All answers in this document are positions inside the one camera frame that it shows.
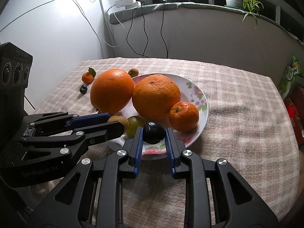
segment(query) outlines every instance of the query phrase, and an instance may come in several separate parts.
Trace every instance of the camera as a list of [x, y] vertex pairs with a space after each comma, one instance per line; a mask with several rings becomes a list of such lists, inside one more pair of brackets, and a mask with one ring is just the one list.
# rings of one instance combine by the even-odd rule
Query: camera
[[33, 56], [10, 42], [0, 45], [0, 150], [24, 117], [24, 92]]

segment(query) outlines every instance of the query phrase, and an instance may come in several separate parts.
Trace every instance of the plate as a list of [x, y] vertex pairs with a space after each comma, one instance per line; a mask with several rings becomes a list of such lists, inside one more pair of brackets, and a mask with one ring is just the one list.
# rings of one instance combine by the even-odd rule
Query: plate
[[[199, 110], [199, 122], [192, 131], [181, 133], [176, 130], [173, 130], [175, 138], [181, 140], [186, 147], [189, 147], [192, 143], [196, 141], [196, 139], [200, 136], [204, 127], [206, 126], [209, 111], [207, 99], [203, 91], [196, 84], [182, 76], [164, 73], [153, 74], [162, 74], [172, 79], [177, 84], [180, 90], [180, 101], [190, 102], [194, 104]], [[132, 78], [134, 84], [136, 85], [138, 82], [140, 82], [142, 79], [146, 78], [149, 75], [152, 74], [139, 75]], [[129, 118], [130, 116], [140, 116], [133, 107], [132, 100], [130, 100], [126, 107], [121, 110], [121, 114], [126, 118]], [[160, 123], [164, 128], [171, 127], [168, 118], [154, 122]], [[124, 134], [120, 138], [107, 141], [107, 146], [110, 147], [112, 150], [116, 151], [121, 149], [124, 145], [124, 142], [128, 139], [128, 136]], [[165, 140], [162, 140], [161, 142], [154, 145], [144, 142], [142, 150], [142, 160], [155, 160], [165, 158], [167, 156]]]

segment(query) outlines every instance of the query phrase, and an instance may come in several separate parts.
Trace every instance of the large orange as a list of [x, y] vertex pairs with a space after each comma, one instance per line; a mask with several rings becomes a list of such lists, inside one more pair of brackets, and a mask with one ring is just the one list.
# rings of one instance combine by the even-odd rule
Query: large orange
[[179, 132], [187, 132], [194, 129], [199, 121], [199, 111], [194, 104], [178, 102], [169, 113], [171, 127]]
[[130, 75], [120, 69], [100, 74], [91, 87], [91, 104], [100, 112], [119, 112], [132, 97], [134, 82]]
[[178, 86], [169, 77], [161, 74], [153, 74], [141, 80], [132, 95], [136, 111], [151, 120], [166, 118], [171, 107], [180, 99]]

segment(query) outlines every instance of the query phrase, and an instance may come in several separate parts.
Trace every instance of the green package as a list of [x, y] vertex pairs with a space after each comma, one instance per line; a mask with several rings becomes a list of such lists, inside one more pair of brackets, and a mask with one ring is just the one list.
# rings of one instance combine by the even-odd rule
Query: green package
[[299, 63], [299, 60], [295, 56], [293, 56], [291, 58], [291, 61], [292, 61], [291, 66], [294, 69], [294, 74], [304, 77], [303, 70]]
[[293, 73], [293, 68], [288, 65], [286, 68], [285, 74], [278, 87], [278, 91], [279, 91], [282, 99], [284, 99], [287, 96], [287, 94], [290, 90], [290, 87], [292, 86], [292, 84], [295, 81], [295, 78], [296, 78], [296, 75]]

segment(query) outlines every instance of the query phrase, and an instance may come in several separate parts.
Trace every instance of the window sill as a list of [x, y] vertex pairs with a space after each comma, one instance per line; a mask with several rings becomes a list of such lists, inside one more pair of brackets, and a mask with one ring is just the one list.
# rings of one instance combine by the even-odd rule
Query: window sill
[[[149, 13], [153, 13], [155, 11], [162, 11], [163, 10], [164, 4], [152, 4], [152, 5], [145, 5], [142, 6], [142, 12], [141, 9], [136, 9], [133, 13], [134, 8], [132, 9], [127, 9], [127, 10], [122, 10], [119, 12], [116, 12], [115, 15], [121, 22], [129, 21], [132, 19], [132, 13], [133, 13], [133, 18], [137, 18]], [[234, 8], [229, 8], [229, 7], [224, 7], [224, 6], [217, 6], [217, 5], [210, 5], [210, 4], [201, 4], [201, 3], [192, 3], [192, 2], [185, 2], [185, 3], [166, 3], [165, 5], [165, 10], [175, 10], [178, 8], [187, 8], [187, 9], [213, 9], [213, 10], [218, 10], [218, 11], [224, 11], [224, 12], [230, 12], [230, 13], [238, 13], [238, 14], [243, 14], [245, 15], [246, 12], [240, 10], [240, 9], [234, 9]], [[296, 40], [300, 45], [304, 46], [304, 43], [301, 42], [296, 36], [293, 34], [289, 33], [286, 31], [283, 27], [281, 27], [279, 24], [277, 24], [275, 21], [265, 17], [265, 16], [260, 16], [258, 19], [267, 21], [277, 27], [279, 27], [281, 30], [286, 32], [292, 39]], [[115, 18], [114, 14], [110, 15], [110, 23], [112, 25], [117, 25], [119, 22]]]

